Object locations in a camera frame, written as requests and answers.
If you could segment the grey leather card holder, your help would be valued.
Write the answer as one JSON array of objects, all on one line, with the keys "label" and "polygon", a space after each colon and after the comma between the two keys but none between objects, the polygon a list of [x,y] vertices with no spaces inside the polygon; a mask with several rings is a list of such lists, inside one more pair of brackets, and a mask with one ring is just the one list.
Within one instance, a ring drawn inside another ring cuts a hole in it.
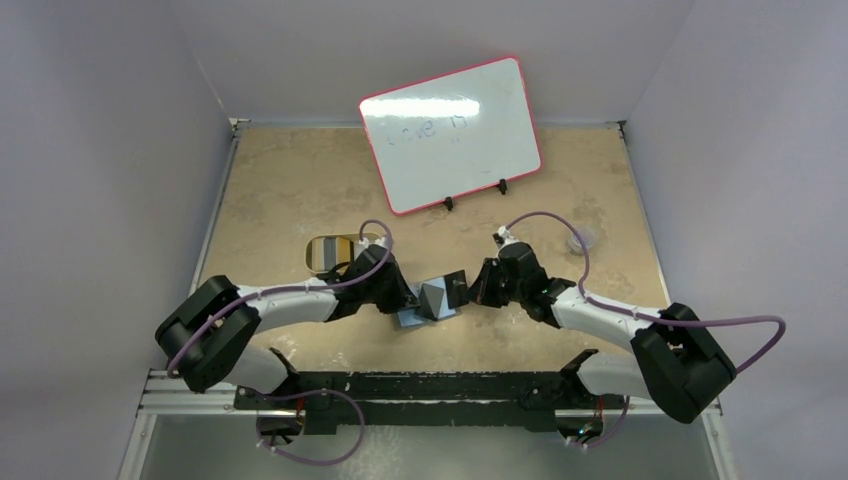
[{"label": "grey leather card holder", "polygon": [[436,323],[461,313],[469,303],[464,270],[451,272],[409,285],[414,305],[396,314],[400,328],[410,329]]}]

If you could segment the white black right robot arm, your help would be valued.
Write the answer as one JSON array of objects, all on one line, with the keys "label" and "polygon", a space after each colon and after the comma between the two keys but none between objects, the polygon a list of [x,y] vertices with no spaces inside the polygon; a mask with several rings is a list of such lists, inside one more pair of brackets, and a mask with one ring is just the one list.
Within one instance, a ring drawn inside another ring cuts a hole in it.
[{"label": "white black right robot arm", "polygon": [[548,276],[524,242],[485,259],[467,297],[493,308],[515,302],[536,322],[623,349],[622,354],[586,350],[564,368],[561,392],[576,407],[601,395],[637,397],[689,424],[737,377],[729,356],[687,306],[673,303],[658,311],[657,321],[637,318],[632,305],[603,309],[575,282]]}]

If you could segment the black credit card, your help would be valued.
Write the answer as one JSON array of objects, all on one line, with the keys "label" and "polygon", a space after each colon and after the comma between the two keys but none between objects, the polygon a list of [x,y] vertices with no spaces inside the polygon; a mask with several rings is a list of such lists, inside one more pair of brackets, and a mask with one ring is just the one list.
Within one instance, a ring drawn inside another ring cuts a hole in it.
[{"label": "black credit card", "polygon": [[447,307],[449,309],[457,309],[469,303],[469,287],[464,270],[446,274],[443,279]]},{"label": "black credit card", "polygon": [[428,321],[440,321],[453,313],[447,307],[444,287],[442,277],[430,279],[421,284],[418,293],[420,307],[416,311],[418,316]]}]

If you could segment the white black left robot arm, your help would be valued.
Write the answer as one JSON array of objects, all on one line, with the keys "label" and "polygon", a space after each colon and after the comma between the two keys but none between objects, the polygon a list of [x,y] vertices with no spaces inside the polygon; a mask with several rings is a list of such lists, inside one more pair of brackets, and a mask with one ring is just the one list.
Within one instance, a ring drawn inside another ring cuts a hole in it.
[{"label": "white black left robot arm", "polygon": [[345,267],[298,283],[250,287],[213,276],[160,324],[154,338],[168,359],[168,374],[191,391],[226,382],[284,409],[297,399],[297,373],[282,353],[253,345],[255,334],[340,320],[364,305],[394,314],[417,304],[391,250],[374,243]]}]

